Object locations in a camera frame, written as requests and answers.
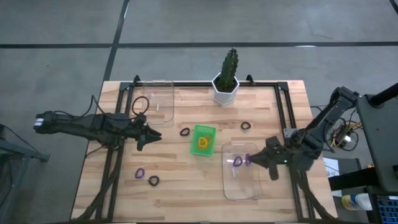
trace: green container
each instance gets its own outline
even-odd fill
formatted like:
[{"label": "green container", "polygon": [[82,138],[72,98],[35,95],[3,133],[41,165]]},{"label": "green container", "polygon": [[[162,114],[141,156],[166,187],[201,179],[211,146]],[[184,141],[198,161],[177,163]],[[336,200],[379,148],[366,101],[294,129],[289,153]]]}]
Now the green container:
[{"label": "green container", "polygon": [[[190,152],[192,154],[201,155],[201,156],[212,156],[214,151],[214,145],[216,142],[216,132],[217,129],[215,127],[199,125],[199,124],[195,125]],[[211,144],[209,144],[206,149],[199,149],[198,140],[200,137],[205,137],[205,136],[211,137]]]}]

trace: purple hair tie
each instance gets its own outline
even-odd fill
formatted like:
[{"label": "purple hair tie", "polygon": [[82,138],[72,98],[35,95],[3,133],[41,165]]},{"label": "purple hair tie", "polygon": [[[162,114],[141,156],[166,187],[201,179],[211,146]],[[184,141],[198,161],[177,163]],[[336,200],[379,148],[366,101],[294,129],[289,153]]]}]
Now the purple hair tie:
[{"label": "purple hair tie", "polygon": [[138,168],[136,171],[136,179],[141,179],[145,175],[145,170],[143,168]]},{"label": "purple hair tie", "polygon": [[249,153],[246,153],[246,157],[245,157],[245,161],[244,161],[246,163],[246,166],[249,166],[251,164],[249,157],[250,157]]},{"label": "purple hair tie", "polygon": [[232,163],[232,166],[234,167],[239,167],[240,165],[242,165],[243,160],[241,156],[236,156],[236,158],[234,159],[234,162]]}]

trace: wooden table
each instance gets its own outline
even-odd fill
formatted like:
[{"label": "wooden table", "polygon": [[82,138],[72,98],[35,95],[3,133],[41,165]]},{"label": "wooden table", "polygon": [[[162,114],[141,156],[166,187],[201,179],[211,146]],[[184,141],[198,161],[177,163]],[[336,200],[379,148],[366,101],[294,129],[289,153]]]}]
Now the wooden table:
[{"label": "wooden table", "polygon": [[[310,105],[303,81],[288,81],[290,97],[298,128],[312,120]],[[120,82],[105,82],[99,103],[105,112],[114,112]],[[269,87],[241,87],[235,102],[219,106],[213,101],[211,87],[175,87],[174,126],[156,128],[161,141],[136,150],[136,142],[128,139],[116,197],[114,222],[275,222],[297,221],[289,173],[286,166],[278,166],[279,180],[271,181],[268,170],[261,169],[260,200],[227,200],[223,194],[221,147],[231,141],[254,143],[260,151],[265,138],[277,136],[283,141],[275,92]],[[135,88],[133,99],[142,95]],[[287,108],[284,103],[285,117]],[[240,125],[251,123],[244,133]],[[179,135],[182,128],[193,129],[196,124],[217,128],[213,157],[190,154],[191,138]],[[88,152],[99,146],[91,142]],[[91,203],[100,189],[106,150],[91,154],[84,163],[72,218],[78,217]],[[146,178],[136,180],[138,168],[144,168]],[[147,178],[160,177],[160,184],[151,187]],[[308,172],[310,187],[320,203],[336,217],[323,159],[315,161]],[[303,213],[305,200],[300,193]],[[104,214],[108,210],[107,201]]]}]

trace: hexagonal white pot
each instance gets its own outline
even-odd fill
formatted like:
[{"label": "hexagonal white pot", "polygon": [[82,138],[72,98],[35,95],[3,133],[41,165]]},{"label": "hexagonal white pot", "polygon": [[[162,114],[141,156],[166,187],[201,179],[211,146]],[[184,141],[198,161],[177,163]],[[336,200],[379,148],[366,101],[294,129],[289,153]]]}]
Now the hexagonal white pot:
[{"label": "hexagonal white pot", "polygon": [[215,85],[215,80],[220,75],[221,75],[221,72],[219,74],[217,74],[216,77],[214,77],[214,79],[211,81],[211,84],[213,85],[213,89],[214,89],[214,97],[213,98],[217,103],[219,103],[221,105],[227,105],[227,104],[232,103],[235,100],[235,95],[239,88],[239,81],[236,79],[236,77],[234,77],[237,85],[231,93],[221,92],[221,91],[217,90],[217,87]]}]

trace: concrete floor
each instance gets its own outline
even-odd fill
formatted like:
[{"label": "concrete floor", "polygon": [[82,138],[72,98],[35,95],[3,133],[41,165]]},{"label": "concrete floor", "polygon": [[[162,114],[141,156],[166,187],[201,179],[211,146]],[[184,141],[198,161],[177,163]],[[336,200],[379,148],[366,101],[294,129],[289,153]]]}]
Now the concrete floor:
[{"label": "concrete floor", "polygon": [[[111,43],[123,0],[0,0],[0,44]],[[388,0],[131,0],[121,43],[397,41],[398,15]],[[228,49],[119,49],[111,80],[209,80]],[[34,133],[46,110],[80,114],[98,96],[110,49],[0,49],[0,123],[13,128],[49,163],[34,161],[19,194],[16,223],[69,218],[87,141]],[[346,86],[376,93],[396,82],[398,47],[238,48],[237,77],[305,80],[311,105]],[[353,152],[371,158],[364,140]]]}]

